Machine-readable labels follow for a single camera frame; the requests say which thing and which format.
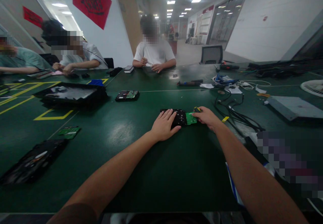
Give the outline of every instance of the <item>hand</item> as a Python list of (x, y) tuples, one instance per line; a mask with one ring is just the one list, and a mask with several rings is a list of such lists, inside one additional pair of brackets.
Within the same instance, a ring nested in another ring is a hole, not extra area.
[(71, 63), (63, 68), (63, 74), (65, 76), (68, 76), (72, 73), (73, 69), (74, 69), (74, 64)]
[(147, 62), (148, 62), (147, 58), (142, 58), (141, 61), (140, 61), (140, 65), (142, 67), (144, 67), (144, 66), (146, 66)]
[(208, 108), (204, 106), (199, 107), (201, 113), (193, 113), (192, 116), (197, 117), (199, 122), (206, 124), (210, 130), (215, 131), (215, 127), (221, 122), (220, 119)]
[(59, 70), (59, 71), (63, 71), (63, 69), (65, 68), (65, 66), (63, 66), (62, 64), (60, 64), (60, 63), (54, 63), (53, 64), (53, 69), (55, 69), (55, 70)]
[(162, 64), (154, 64), (151, 66), (151, 69), (157, 73), (160, 73), (164, 69), (164, 66)]
[(157, 141), (165, 141), (169, 139), (181, 128), (181, 126), (176, 126), (171, 129), (175, 116), (176, 112), (173, 113), (172, 109), (167, 110), (166, 112), (162, 111), (155, 120), (149, 133), (151, 133)]

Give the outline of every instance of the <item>white cable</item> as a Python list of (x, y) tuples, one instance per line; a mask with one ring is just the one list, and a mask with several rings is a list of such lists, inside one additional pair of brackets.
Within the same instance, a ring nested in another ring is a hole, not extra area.
[(316, 212), (318, 214), (320, 214), (321, 216), (323, 216), (323, 214), (319, 211), (319, 209), (316, 208), (316, 206), (313, 204), (313, 202), (309, 198), (307, 198), (307, 200), (309, 201), (309, 203), (311, 204), (311, 206), (314, 208), (314, 210), (316, 210)]

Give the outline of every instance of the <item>green circuit board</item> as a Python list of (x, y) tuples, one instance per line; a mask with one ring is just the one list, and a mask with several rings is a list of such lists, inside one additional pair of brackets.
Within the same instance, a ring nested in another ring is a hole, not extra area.
[(187, 120), (187, 124), (188, 125), (191, 125), (191, 124), (194, 124), (194, 123), (197, 123), (197, 119), (196, 117), (192, 116), (194, 112), (188, 112), (188, 113), (185, 113), (186, 114), (186, 120)]

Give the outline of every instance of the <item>white t-shirt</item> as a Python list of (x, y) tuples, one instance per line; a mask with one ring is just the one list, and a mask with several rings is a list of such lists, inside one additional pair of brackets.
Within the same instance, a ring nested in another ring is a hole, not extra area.
[(64, 51), (63, 52), (63, 60), (60, 62), (60, 64), (67, 66), (71, 63), (81, 63), (91, 60), (98, 60), (100, 62), (100, 65), (93, 69), (107, 69), (108, 66), (105, 64), (104, 58), (102, 57), (101, 53), (97, 49), (97, 47), (94, 44), (90, 44), (87, 42), (83, 42), (83, 53), (84, 53), (84, 59), (81, 58), (79, 55), (74, 55), (72, 51)]
[(147, 58), (146, 66), (151, 67), (149, 63), (162, 64), (171, 59), (174, 59), (174, 53), (166, 40), (159, 39), (158, 43), (151, 44), (147, 41), (140, 42), (137, 46), (134, 60), (141, 61), (142, 58)]

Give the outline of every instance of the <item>teal shirt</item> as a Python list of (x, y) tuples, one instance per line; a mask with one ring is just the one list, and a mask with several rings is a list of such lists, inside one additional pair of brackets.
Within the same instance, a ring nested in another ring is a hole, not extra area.
[(50, 69), (52, 67), (45, 59), (32, 50), (24, 47), (17, 47), (17, 55), (8, 57), (0, 54), (0, 67), (8, 68), (38, 68), (39, 70)]

